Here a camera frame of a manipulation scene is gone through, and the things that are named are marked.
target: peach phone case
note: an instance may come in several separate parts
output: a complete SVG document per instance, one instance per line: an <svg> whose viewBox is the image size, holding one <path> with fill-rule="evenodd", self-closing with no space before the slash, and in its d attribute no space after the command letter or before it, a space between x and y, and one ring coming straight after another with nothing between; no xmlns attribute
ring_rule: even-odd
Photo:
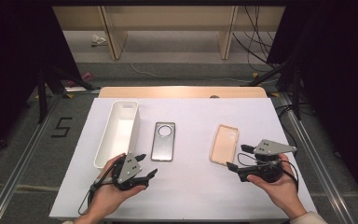
<svg viewBox="0 0 358 224"><path fill-rule="evenodd" d="M227 161L233 162L237 140L237 128L220 124L214 137L210 160L221 165L227 165Z"/></svg>

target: human hand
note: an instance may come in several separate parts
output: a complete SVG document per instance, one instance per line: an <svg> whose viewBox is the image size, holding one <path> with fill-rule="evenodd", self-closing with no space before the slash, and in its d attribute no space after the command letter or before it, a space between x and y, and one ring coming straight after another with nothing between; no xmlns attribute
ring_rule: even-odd
<svg viewBox="0 0 358 224"><path fill-rule="evenodd" d="M280 154L280 158L281 161L289 161L284 154ZM293 171L288 162L282 162L282 168L293 175ZM307 213L298 198L296 184L290 176L283 174L282 177L274 183L268 183L256 175L248 175L247 179L263 189L272 202L281 208L291 220Z"/></svg>
<svg viewBox="0 0 358 224"><path fill-rule="evenodd" d="M97 178L103 177L103 174L109 169L109 167L123 156L125 156L124 153L108 161ZM112 177L112 172L109 172L107 177ZM129 190L120 190L113 184L102 185L97 191L95 191L94 197L92 198L86 214L77 218L74 223L97 223L109 214L114 213L124 201L145 188L146 186L140 185Z"/></svg>

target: phone case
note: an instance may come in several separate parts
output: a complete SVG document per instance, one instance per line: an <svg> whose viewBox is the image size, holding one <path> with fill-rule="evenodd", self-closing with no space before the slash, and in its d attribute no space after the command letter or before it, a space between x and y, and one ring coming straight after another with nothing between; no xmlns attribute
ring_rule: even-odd
<svg viewBox="0 0 358 224"><path fill-rule="evenodd" d="M238 140L238 129L220 124L214 137L210 160L227 166L226 162L233 162Z"/></svg>

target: white plastic tray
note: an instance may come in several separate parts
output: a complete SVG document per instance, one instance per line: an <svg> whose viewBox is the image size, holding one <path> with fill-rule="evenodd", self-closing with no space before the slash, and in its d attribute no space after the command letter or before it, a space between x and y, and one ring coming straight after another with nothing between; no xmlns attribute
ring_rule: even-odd
<svg viewBox="0 0 358 224"><path fill-rule="evenodd" d="M102 169L106 162L121 153L135 150L139 131L138 103L116 101L109 113L103 138L95 155L94 166Z"/></svg>

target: gray floor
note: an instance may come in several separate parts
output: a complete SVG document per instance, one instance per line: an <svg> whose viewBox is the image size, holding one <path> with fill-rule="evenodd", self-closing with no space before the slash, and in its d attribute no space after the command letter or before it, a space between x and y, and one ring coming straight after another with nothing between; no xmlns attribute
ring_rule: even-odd
<svg viewBox="0 0 358 224"><path fill-rule="evenodd" d="M229 59L221 60L215 34L211 32L132 32L127 39L125 52L118 61L110 59L107 47L90 46L94 34L103 36L102 32L66 33L80 72L91 72L94 79L89 83L94 86L239 86L252 80L252 73L255 71L248 64L247 53L235 40L231 45ZM246 37L243 34L239 33L237 37L245 43ZM268 35L264 35L264 38L270 41ZM263 55L259 46L254 45L253 50L258 55ZM269 70L268 66L253 57L249 58L249 62L257 69ZM268 92L274 91L273 79L276 77L263 84ZM36 93L30 96L29 107L23 108L16 124L6 136L8 147L0 148L0 192L37 128L39 114L35 96ZM54 204L95 97L98 97L95 93L74 93L71 97L59 97L0 223L61 223L48 217L49 209ZM50 104L53 99L57 99L57 96L48 99ZM279 97L270 99L276 107L282 104ZM354 223L358 223L358 186L342 160L333 155L334 146L317 115L307 105L302 106L301 111L302 123L312 143L348 205ZM56 130L60 118L71 118L62 122L70 130L66 137L54 138L53 135L64 133L63 130ZM282 125L296 138L296 160L320 214L329 223L339 223L286 114L282 116ZM287 138L291 144L294 143L289 135Z"/></svg>

